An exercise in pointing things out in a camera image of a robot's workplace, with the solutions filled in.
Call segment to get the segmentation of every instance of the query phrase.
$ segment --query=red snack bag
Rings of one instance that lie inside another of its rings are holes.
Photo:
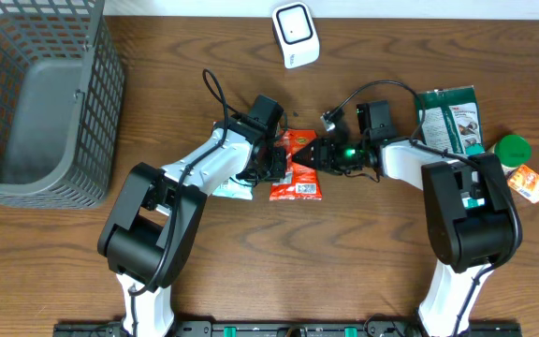
[[[276,146],[286,148],[286,177],[271,186],[269,200],[322,199],[317,172],[292,162],[292,155],[316,137],[313,130],[288,130],[276,142]]]

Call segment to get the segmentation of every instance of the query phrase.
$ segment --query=white device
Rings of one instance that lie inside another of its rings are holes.
[[[273,33],[288,69],[307,65],[319,57],[319,38],[309,8],[291,3],[274,9]]]

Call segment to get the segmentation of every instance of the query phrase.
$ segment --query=gray plastic basket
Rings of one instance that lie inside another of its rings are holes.
[[[102,0],[0,0],[0,203],[105,196],[124,71]]]

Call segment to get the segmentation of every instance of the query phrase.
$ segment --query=green bottle cap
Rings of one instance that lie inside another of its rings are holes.
[[[523,137],[509,135],[496,144],[494,153],[501,159],[501,164],[516,168],[530,160],[532,147]]]

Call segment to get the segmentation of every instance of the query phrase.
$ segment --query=wooden surface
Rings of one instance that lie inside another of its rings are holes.
[[[90,211],[0,207],[0,336],[51,336],[58,321],[110,320],[123,297],[96,241],[128,171],[159,167],[206,140],[222,116],[200,72],[211,68],[229,103],[278,100],[294,128],[322,129],[319,115],[359,85],[394,79],[416,90],[475,85],[487,144],[516,132],[539,172],[539,22],[317,20],[320,59],[286,70],[269,19],[108,18],[128,68],[109,198]],[[410,96],[381,87],[409,134]],[[322,201],[211,198],[192,255],[172,289],[180,314],[218,320],[359,320],[409,315],[430,286],[435,257],[422,193],[320,174]],[[473,318],[515,318],[539,336],[539,204],[514,193],[524,240],[486,282]]]

